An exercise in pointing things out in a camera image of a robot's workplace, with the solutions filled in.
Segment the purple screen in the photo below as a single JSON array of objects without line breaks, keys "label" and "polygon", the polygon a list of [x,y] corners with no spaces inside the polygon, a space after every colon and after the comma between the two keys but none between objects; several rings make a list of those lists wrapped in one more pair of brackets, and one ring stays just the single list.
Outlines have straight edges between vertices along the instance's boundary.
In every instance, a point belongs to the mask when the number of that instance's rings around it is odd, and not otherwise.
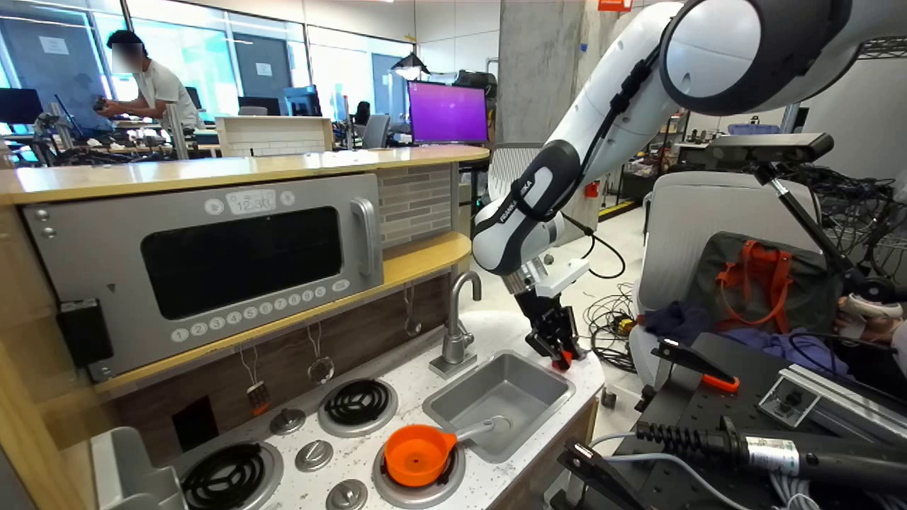
[{"label": "purple screen", "polygon": [[484,90],[449,86],[408,86],[418,144],[484,144]]}]

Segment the ceiling light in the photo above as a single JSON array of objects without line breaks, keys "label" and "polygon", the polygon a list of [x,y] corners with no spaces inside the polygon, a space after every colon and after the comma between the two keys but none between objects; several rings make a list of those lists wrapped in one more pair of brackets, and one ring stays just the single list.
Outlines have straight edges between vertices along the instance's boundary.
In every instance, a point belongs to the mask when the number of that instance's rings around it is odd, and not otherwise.
[{"label": "ceiling light", "polygon": [[426,64],[418,56],[418,51],[411,51],[408,56],[404,56],[401,64],[394,64],[394,75],[404,79],[419,79],[429,75]]}]

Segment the computer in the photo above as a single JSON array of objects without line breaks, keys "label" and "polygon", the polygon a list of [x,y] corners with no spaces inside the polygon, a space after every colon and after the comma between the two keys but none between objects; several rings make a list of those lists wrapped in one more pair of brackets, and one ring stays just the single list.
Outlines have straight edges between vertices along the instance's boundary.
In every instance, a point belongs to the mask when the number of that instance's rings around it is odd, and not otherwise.
[{"label": "computer", "polygon": [[487,143],[487,105],[480,89],[411,82],[408,105],[418,144]]},{"label": "computer", "polygon": [[0,89],[0,123],[7,124],[34,124],[42,115],[34,89]]},{"label": "computer", "polygon": [[282,102],[275,96],[238,96],[242,116],[282,116]]},{"label": "computer", "polygon": [[202,109],[202,96],[198,96],[198,89],[187,89],[187,93],[190,93],[190,100],[194,100],[195,112],[198,112],[198,115],[204,115],[204,109]]},{"label": "computer", "polygon": [[317,86],[286,89],[283,100],[282,100],[282,115],[283,116],[321,116]]}]

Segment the person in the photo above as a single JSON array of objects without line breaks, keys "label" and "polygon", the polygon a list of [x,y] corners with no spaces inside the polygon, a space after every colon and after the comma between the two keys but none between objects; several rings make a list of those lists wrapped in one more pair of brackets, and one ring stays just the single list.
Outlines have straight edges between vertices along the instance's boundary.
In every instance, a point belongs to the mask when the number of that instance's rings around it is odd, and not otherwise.
[{"label": "person", "polygon": [[166,132],[173,139],[173,151],[180,158],[187,158],[185,132],[198,127],[198,112],[180,82],[180,76],[166,68],[163,64],[147,56],[147,49],[136,31],[113,31],[107,37],[107,49],[122,61],[139,86],[139,96],[133,102],[103,102],[100,112],[130,115],[130,116],[151,116],[163,120]]}]

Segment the faucet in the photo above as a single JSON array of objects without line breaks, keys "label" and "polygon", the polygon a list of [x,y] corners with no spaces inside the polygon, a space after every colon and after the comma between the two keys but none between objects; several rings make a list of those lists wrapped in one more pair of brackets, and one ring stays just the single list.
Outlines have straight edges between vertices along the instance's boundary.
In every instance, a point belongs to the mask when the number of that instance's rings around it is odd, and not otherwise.
[{"label": "faucet", "polygon": [[450,309],[449,309],[449,337],[446,337],[442,354],[431,360],[431,370],[442,377],[450,377],[455,372],[476,360],[476,354],[469,353],[469,345],[475,343],[475,334],[460,321],[460,292],[465,283],[475,283],[475,300],[483,300],[483,282],[476,273],[465,273],[455,282]]}]

